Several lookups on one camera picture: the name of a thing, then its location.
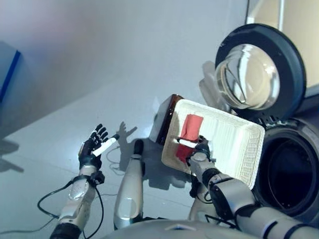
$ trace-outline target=washing machine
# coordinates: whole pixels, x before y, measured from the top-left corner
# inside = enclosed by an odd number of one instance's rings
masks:
[[[210,106],[265,128],[258,201],[319,227],[319,95],[306,88],[296,46],[275,28],[248,24],[232,31],[215,64],[203,68],[199,85]]]

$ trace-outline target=white basket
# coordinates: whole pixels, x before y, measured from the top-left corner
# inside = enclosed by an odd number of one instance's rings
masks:
[[[180,136],[188,114],[203,117],[199,134],[212,140],[215,166],[223,173],[254,187],[265,130],[262,126],[189,100],[177,102],[169,125],[161,160],[169,167],[190,174],[189,167],[176,156]]]

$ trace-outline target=red cloth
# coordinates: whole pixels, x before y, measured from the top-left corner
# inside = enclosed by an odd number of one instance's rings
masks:
[[[197,140],[202,122],[203,117],[197,115],[187,115],[180,137],[188,140]],[[189,148],[185,145],[179,145],[177,148],[176,157],[178,157],[183,163],[186,163],[186,158],[193,152],[193,150],[193,148]]]

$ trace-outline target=wire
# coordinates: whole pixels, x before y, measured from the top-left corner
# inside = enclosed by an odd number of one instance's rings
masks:
[[[99,223],[98,228],[96,228],[96,230],[95,230],[89,237],[86,237],[86,236],[85,236],[85,233],[84,233],[84,230],[83,230],[84,239],[89,239],[89,238],[91,238],[92,236],[94,236],[94,235],[98,232],[98,230],[100,229],[100,227],[101,227],[101,225],[102,225],[103,218],[104,218],[104,206],[103,206],[101,194],[100,194],[99,190],[98,190],[96,187],[95,187],[95,191],[97,192],[97,194],[98,194],[98,196],[99,196],[99,199],[100,199],[101,208],[102,208],[102,217],[101,217],[101,220],[100,220],[100,223]]]
[[[206,220],[207,220],[208,223],[210,222],[208,218],[211,218],[211,219],[216,220],[216,221],[218,221],[218,222],[227,224],[227,225],[229,225],[231,228],[237,228],[237,226],[236,226],[235,224],[232,224],[232,223],[230,223],[230,222],[228,222],[228,221],[226,221],[226,220],[224,220],[224,219],[222,219],[222,218],[213,217],[213,216],[210,216],[210,215],[207,215],[207,214],[205,214],[205,217],[206,217]]]
[[[109,165],[109,169],[111,169],[116,175],[123,176],[123,175],[125,174],[125,172],[122,172],[122,171],[120,170],[120,167],[119,167],[120,163],[119,163],[119,162],[112,161],[112,160],[109,159],[109,154],[110,154],[112,151],[117,150],[118,148],[120,148],[120,147],[118,146],[118,147],[113,148],[112,150],[110,150],[110,151],[106,154],[106,159],[111,163],[111,164]]]
[[[69,181],[69,182],[68,182],[67,184],[65,184],[65,186],[63,186],[62,188],[59,188],[59,189],[57,189],[57,190],[55,190],[55,191],[53,191],[53,192],[51,192],[51,193],[48,193],[48,194],[45,195],[44,197],[42,197],[42,198],[38,201],[38,204],[37,204],[39,210],[42,211],[43,213],[47,214],[47,215],[50,216],[50,217],[53,217],[53,218],[57,218],[57,219],[58,219],[58,218],[59,218],[58,215],[55,215],[55,214],[53,214],[53,213],[50,213],[50,212],[46,211],[45,209],[43,209],[43,208],[40,206],[40,203],[41,203],[44,199],[46,199],[47,197],[52,196],[53,194],[58,193],[58,192],[60,192],[60,191],[62,191],[62,190],[64,190],[64,189],[66,189],[66,188],[69,187],[72,183],[73,183],[72,181]]]
[[[204,203],[204,204],[213,204],[213,202],[210,202],[210,201],[208,201],[208,202],[207,202],[207,201],[206,201],[206,202],[203,201],[202,199],[199,198],[198,195],[196,195],[196,198],[197,198],[199,201],[201,201],[202,203]]]
[[[117,196],[117,193],[114,193],[114,194],[103,193],[103,194],[101,194],[101,196]]]
[[[208,194],[209,194],[209,191],[207,191],[207,192],[205,193],[204,199],[205,199],[206,201],[208,201],[208,202],[211,202],[212,199],[207,199]]]
[[[10,231],[0,232],[0,235],[11,234],[11,233],[36,233],[42,230],[43,228],[45,228],[47,225],[49,225],[50,222],[52,222],[54,219],[55,218],[51,218],[46,224],[44,224],[43,226],[35,230],[10,230]]]

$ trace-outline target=robotic arm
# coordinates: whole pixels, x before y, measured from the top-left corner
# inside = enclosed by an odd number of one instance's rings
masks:
[[[241,231],[265,239],[318,238],[317,229],[273,208],[261,207],[244,182],[221,173],[210,159],[207,140],[195,146],[187,163],[207,187],[217,214],[234,220]]]
[[[80,172],[77,177],[68,183],[72,184],[72,189],[59,216],[58,224],[50,237],[51,239],[78,239],[89,220],[95,191],[99,194],[96,186],[104,183],[105,179],[103,173],[99,171],[102,165],[101,153],[119,138],[116,134],[108,139],[106,138],[107,134],[106,129],[99,124],[91,133],[89,139],[82,144],[78,155]]]

